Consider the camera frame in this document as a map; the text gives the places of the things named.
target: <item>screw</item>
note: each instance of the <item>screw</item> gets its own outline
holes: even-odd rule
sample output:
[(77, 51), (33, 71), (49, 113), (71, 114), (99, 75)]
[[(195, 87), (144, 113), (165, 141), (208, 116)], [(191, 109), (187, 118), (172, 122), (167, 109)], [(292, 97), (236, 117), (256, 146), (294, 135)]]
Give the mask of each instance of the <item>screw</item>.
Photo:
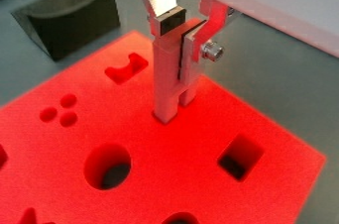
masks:
[(216, 43), (208, 40), (201, 46), (201, 55), (204, 59), (217, 61), (224, 54), (224, 48)]

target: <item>small round hole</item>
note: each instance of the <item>small round hole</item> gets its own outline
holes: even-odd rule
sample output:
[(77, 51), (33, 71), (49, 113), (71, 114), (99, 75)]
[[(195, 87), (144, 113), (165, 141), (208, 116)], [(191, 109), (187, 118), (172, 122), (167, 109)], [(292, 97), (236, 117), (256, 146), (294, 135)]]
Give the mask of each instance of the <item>small round hole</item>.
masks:
[(104, 144), (92, 150), (84, 163), (84, 178), (93, 188), (116, 188), (125, 181), (129, 171), (131, 157), (120, 145)]
[(77, 97), (73, 94), (67, 94), (60, 100), (60, 104), (64, 108), (71, 108), (76, 103)]
[(60, 118), (60, 124), (64, 127), (71, 127), (77, 120), (79, 120), (77, 114), (75, 112), (67, 112), (65, 114), (63, 114)]
[(45, 108), (41, 112), (40, 112), (40, 119), (43, 122), (48, 123), (51, 122), (56, 116), (57, 116), (57, 109), (53, 107)]

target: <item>circular hole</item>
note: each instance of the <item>circular hole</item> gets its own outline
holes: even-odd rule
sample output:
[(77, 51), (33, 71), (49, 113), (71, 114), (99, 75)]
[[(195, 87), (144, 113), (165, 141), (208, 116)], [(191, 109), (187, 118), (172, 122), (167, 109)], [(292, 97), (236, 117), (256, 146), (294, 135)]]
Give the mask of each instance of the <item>circular hole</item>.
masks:
[(73, 94), (67, 94), (60, 100), (60, 104), (64, 108), (71, 108), (76, 103), (77, 97)]
[(40, 119), (43, 122), (51, 122), (56, 116), (57, 116), (57, 109), (53, 107), (45, 108), (41, 112), (40, 112)]
[(196, 217), (188, 212), (173, 214), (163, 224), (199, 224)]
[(60, 124), (64, 127), (71, 127), (77, 120), (79, 120), (77, 114), (75, 112), (67, 112), (60, 118)]
[(93, 188), (116, 188), (125, 181), (129, 171), (131, 157), (120, 145), (104, 144), (91, 151), (84, 163), (84, 178)]

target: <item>black object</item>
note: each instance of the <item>black object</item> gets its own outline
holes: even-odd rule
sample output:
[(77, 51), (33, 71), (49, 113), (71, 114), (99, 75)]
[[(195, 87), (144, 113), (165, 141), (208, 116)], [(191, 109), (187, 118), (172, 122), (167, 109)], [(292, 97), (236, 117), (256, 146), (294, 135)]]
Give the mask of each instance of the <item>black object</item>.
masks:
[(53, 60), (120, 25), (115, 0), (39, 0), (12, 15)]
[(185, 23), (187, 10), (177, 6), (171, 11), (157, 17), (160, 23), (160, 36)]

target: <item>rectangular hole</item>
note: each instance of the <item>rectangular hole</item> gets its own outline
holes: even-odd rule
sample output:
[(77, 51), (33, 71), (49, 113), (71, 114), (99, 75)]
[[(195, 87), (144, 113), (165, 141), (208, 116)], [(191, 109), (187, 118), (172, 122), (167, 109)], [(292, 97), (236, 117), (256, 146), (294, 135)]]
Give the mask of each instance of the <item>rectangular hole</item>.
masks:
[(237, 135), (219, 158), (219, 166), (235, 180), (243, 181), (261, 155), (260, 146), (243, 135)]

